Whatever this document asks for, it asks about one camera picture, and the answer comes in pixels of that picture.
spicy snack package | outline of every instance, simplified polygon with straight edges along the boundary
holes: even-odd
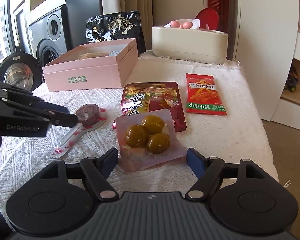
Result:
[[[121,109],[124,116],[169,109],[176,132],[186,130],[178,84],[176,82],[132,83],[123,89]]]
[[[213,76],[186,74],[188,87],[188,103],[186,111],[196,114],[225,115]]]

pink gift box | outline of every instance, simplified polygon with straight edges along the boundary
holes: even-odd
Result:
[[[110,56],[79,59],[89,52]],[[138,59],[135,39],[79,45],[42,68],[50,92],[122,88]]]

pink egg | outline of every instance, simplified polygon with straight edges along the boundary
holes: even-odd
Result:
[[[184,28],[184,29],[190,29],[192,26],[193,26],[193,23],[192,23],[192,22],[185,22],[185,23],[183,24],[183,28]]]
[[[170,28],[179,28],[180,23],[178,21],[171,21]]]

black snack bag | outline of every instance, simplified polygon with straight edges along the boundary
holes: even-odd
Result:
[[[86,21],[87,43],[135,38],[138,55],[146,52],[139,11],[111,13],[91,17]]]

snack bag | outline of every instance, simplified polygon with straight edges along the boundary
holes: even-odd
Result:
[[[169,109],[176,132],[187,128],[176,82],[127,84],[123,89],[121,109],[124,116]]]
[[[146,52],[140,12],[138,11],[117,12],[91,17],[86,21],[86,27],[87,43],[135,38],[138,55]]]
[[[186,111],[196,114],[225,115],[213,76],[186,74],[188,87],[188,103]]]

